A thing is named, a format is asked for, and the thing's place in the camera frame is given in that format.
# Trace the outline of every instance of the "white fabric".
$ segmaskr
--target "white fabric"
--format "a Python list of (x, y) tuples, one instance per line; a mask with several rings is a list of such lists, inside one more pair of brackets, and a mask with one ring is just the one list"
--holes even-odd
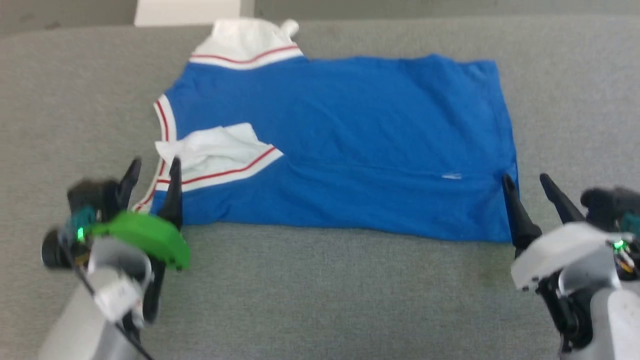
[(190, 61), (248, 70), (303, 56), (291, 40), (298, 28), (294, 20), (285, 21), (282, 27), (262, 19), (217, 20), (211, 35), (196, 48)]
[[(260, 142), (247, 122), (194, 131), (179, 141), (156, 142), (156, 150), (167, 164), (180, 158), (182, 191), (246, 179), (282, 156), (272, 145)], [(161, 175), (156, 189), (166, 190), (169, 180)]]

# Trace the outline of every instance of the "gray floor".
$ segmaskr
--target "gray floor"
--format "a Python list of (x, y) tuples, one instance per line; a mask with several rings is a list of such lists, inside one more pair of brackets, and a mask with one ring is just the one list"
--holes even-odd
[[(132, 24), (136, 0), (0, 0), (0, 36)], [(638, 0), (256, 0), (266, 19), (380, 19), (512, 14), (640, 14)]]

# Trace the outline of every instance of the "jersey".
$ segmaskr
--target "jersey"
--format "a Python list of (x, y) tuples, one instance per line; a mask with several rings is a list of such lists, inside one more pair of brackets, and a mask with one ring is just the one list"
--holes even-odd
[(494, 61), (310, 59), (291, 30), (219, 20), (155, 108), (162, 155), (144, 201), (182, 164), (184, 223), (356, 227), (510, 241), (517, 181)]

